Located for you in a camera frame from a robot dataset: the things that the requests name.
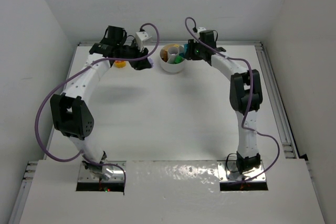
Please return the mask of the yellow butterfly lego piece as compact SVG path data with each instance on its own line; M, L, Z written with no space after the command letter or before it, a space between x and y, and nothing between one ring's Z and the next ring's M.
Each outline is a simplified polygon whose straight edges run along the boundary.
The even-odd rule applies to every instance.
M125 61L115 61L113 64L116 68L124 68L127 63Z

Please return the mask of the small green lego brick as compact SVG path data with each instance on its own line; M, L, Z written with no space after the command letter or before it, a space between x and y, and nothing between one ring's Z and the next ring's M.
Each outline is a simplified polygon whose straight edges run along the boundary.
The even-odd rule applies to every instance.
M184 61L184 58L182 56L176 56L173 60L173 64L180 64Z

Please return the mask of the yellow lego brick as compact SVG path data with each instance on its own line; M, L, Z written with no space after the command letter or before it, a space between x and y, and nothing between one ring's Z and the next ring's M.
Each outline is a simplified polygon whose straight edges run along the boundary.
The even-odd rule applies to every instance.
M169 45L169 48L171 48L171 47L175 47L175 48L180 48L180 46L178 45L178 44L171 44L171 45Z

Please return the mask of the brown lego brick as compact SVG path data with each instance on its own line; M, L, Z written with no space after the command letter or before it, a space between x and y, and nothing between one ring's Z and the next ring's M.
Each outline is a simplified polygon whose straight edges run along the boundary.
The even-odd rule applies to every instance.
M164 49L164 50L162 51L162 59L163 59L163 61L165 61L165 62L167 62L168 59L169 59L169 57L168 57L168 52L167 52L166 49Z

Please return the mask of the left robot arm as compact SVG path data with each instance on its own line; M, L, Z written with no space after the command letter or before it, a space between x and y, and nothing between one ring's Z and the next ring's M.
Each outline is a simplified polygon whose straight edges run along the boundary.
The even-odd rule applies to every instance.
M82 74L75 77L62 94L50 98L55 129L75 145L83 155L85 168L96 176L103 176L113 169L111 165L102 166L106 153L90 138L94 127L94 118L88 107L90 97L100 79L117 61L130 60L135 70L151 68L147 59L149 51L143 45L149 38L148 33L140 28L132 43L126 45L126 30L108 26L102 40L89 50Z

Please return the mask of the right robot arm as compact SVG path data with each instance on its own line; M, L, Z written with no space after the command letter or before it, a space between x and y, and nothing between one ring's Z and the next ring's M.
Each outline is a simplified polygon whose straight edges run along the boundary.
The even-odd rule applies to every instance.
M185 59L204 60L230 81L229 101L237 115L239 134L236 166L242 174L260 165L256 133L257 111L263 102L260 74L249 63L244 67L239 59L225 55L226 50L217 47L213 30L193 31L198 38L188 40Z

